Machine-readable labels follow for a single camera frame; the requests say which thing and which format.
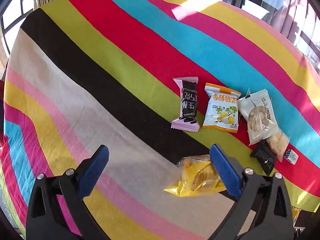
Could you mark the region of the clear cookie packet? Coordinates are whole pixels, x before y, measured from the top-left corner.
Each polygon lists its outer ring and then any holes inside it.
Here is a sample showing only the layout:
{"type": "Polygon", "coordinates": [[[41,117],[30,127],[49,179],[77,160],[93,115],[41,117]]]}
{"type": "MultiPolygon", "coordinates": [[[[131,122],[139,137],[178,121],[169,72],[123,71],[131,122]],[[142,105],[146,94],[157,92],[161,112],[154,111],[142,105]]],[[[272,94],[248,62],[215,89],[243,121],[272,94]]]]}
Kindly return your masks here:
{"type": "Polygon", "coordinates": [[[283,161],[285,151],[289,145],[289,137],[279,129],[279,132],[266,139],[270,149],[277,155],[280,162],[283,161]]]}

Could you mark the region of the white clear nut packet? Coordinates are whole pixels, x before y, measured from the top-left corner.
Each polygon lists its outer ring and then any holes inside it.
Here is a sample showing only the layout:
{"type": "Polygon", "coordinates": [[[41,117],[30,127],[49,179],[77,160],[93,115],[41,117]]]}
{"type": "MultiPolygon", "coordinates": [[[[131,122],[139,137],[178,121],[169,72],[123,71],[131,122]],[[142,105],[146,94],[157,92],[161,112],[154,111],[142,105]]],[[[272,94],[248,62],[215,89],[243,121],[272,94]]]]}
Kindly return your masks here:
{"type": "Polygon", "coordinates": [[[249,145],[279,132],[268,91],[263,89],[237,100],[238,110],[247,121],[249,145]]]}

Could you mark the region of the colourful striped tablecloth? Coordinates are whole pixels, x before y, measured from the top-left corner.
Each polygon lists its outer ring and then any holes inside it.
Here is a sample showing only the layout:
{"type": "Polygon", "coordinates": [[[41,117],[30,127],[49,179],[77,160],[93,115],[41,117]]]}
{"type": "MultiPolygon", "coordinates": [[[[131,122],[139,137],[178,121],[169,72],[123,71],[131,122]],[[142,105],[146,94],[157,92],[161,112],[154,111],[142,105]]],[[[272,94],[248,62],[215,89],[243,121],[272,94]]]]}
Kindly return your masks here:
{"type": "Polygon", "coordinates": [[[298,154],[276,164],[293,206],[319,207],[319,75],[281,33],[214,0],[56,0],[22,23],[4,82],[1,185],[25,231],[36,177],[59,176],[100,145],[110,160],[85,204],[112,239],[207,239],[232,201],[215,193],[180,198],[164,191],[177,162],[219,144],[244,167],[247,124],[236,133],[171,127],[180,110],[176,77],[240,93],[266,89],[279,127],[298,154]]]}

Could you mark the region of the orange white nut packet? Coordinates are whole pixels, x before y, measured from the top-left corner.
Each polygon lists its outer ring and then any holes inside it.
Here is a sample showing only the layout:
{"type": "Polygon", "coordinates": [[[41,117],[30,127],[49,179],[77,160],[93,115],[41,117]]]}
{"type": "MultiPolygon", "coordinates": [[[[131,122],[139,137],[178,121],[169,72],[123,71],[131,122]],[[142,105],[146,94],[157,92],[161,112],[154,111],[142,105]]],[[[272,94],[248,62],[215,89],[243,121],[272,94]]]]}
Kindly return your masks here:
{"type": "Polygon", "coordinates": [[[203,128],[217,128],[221,131],[236,133],[238,131],[238,106],[239,91],[206,83],[206,91],[209,101],[204,116],[203,128]]]}

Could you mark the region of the small blue white candy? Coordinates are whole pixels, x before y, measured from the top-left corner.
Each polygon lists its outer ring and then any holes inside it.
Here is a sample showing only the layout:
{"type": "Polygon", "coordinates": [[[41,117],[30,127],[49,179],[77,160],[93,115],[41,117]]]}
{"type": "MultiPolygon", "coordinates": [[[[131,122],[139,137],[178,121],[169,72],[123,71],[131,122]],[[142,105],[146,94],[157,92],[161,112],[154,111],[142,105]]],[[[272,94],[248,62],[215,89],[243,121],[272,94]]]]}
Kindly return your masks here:
{"type": "Polygon", "coordinates": [[[284,159],[286,159],[292,165],[296,164],[298,157],[298,154],[292,149],[288,149],[284,154],[284,159]]]}

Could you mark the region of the yellow snack bag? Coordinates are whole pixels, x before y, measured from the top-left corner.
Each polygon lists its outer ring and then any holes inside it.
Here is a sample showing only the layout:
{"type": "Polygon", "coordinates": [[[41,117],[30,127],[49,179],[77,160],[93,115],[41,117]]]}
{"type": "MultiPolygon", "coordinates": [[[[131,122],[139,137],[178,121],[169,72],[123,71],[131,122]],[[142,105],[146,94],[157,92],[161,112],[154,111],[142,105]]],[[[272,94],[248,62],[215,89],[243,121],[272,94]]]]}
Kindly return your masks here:
{"type": "Polygon", "coordinates": [[[226,190],[207,154],[184,157],[177,166],[180,169],[179,180],[176,185],[164,189],[167,193],[178,197],[197,197],[226,190]]]}

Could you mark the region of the yellow clear cake packet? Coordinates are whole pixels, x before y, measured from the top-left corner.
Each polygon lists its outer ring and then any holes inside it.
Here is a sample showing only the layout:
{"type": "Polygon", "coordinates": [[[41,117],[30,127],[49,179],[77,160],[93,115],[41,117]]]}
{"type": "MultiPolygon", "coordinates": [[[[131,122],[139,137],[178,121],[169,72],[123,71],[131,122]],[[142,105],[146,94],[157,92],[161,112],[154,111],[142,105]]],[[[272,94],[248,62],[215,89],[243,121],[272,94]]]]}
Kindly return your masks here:
{"type": "Polygon", "coordinates": [[[296,221],[298,219],[298,216],[300,214],[301,209],[292,206],[291,210],[292,210],[293,225],[295,225],[295,223],[296,223],[296,221]]]}

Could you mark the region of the pink chocolate snack packet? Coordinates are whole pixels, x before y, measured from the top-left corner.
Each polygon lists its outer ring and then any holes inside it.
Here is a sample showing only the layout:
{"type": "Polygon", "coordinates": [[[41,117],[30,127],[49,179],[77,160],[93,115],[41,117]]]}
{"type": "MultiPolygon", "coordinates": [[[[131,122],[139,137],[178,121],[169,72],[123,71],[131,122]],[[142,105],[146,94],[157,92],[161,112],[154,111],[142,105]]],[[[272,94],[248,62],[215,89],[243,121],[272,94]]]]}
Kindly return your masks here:
{"type": "Polygon", "coordinates": [[[174,78],[180,89],[180,116],[171,122],[171,128],[188,132],[198,132],[199,123],[196,120],[198,96],[196,76],[174,78]]]}

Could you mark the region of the black snack packet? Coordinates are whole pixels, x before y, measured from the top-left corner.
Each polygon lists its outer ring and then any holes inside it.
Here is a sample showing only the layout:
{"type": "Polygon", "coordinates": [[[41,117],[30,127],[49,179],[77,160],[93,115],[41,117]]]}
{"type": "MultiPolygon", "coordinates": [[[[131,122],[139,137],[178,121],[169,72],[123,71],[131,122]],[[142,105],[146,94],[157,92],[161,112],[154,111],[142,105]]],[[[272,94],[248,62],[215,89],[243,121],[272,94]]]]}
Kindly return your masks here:
{"type": "Polygon", "coordinates": [[[277,154],[271,150],[266,140],[261,140],[250,156],[258,160],[267,176],[271,174],[277,160],[277,154]]]}

